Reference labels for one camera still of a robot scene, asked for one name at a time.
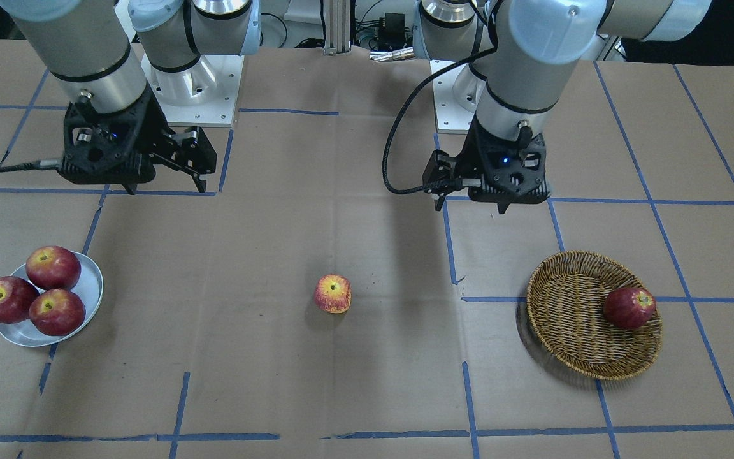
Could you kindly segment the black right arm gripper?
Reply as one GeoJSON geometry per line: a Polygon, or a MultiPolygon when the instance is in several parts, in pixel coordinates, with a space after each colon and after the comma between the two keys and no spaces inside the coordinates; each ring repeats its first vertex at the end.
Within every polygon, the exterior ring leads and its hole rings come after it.
{"type": "Polygon", "coordinates": [[[189,175],[204,194],[216,172],[217,153],[205,131],[174,133],[151,87],[113,113],[97,112],[94,95],[80,91],[65,113],[63,138],[59,174],[76,185],[122,185],[134,196],[137,184],[153,180],[154,166],[163,165],[189,175]]]}

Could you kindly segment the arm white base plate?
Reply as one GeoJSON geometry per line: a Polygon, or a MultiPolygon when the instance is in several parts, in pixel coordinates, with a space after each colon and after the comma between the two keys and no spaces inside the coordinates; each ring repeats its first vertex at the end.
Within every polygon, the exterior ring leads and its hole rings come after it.
{"type": "Polygon", "coordinates": [[[443,73],[433,82],[437,133],[467,133],[485,83],[469,64],[443,73]]]}
{"type": "Polygon", "coordinates": [[[191,69],[167,73],[143,56],[141,67],[169,125],[229,128],[244,63],[238,55],[202,55],[191,69]]]}

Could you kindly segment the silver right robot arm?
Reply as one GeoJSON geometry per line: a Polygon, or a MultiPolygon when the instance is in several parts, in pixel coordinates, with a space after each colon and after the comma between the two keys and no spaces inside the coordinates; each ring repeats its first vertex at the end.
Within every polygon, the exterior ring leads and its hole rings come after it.
{"type": "Polygon", "coordinates": [[[165,166],[200,194],[217,169],[201,125],[181,133],[166,106],[226,102],[210,56],[242,57],[260,45],[257,1],[130,1],[138,56],[113,1],[0,1],[69,99],[58,159],[11,166],[52,170],[76,185],[119,185],[129,194],[165,166]]]}

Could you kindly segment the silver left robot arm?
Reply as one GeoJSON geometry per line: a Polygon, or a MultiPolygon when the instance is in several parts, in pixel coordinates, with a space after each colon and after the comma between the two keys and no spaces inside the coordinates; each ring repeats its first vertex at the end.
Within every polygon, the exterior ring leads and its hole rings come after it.
{"type": "Polygon", "coordinates": [[[440,211],[449,194],[535,205],[547,200],[543,128],[577,62],[601,34],[677,41],[709,1],[417,1],[414,53],[463,65],[473,111],[459,154],[434,151],[419,191],[440,211]]]}

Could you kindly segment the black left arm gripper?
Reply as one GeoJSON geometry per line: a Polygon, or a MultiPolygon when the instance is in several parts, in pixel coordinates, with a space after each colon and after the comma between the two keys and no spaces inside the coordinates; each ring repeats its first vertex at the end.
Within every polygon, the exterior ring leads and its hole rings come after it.
{"type": "Polygon", "coordinates": [[[442,149],[432,151],[422,174],[424,192],[432,195],[441,211],[446,195],[467,188],[472,201],[495,203],[499,215],[512,204],[536,205],[550,197],[545,178],[547,146],[543,134],[525,143],[530,127],[518,129],[510,142],[498,138],[473,117],[463,148],[457,156],[442,149]]]}

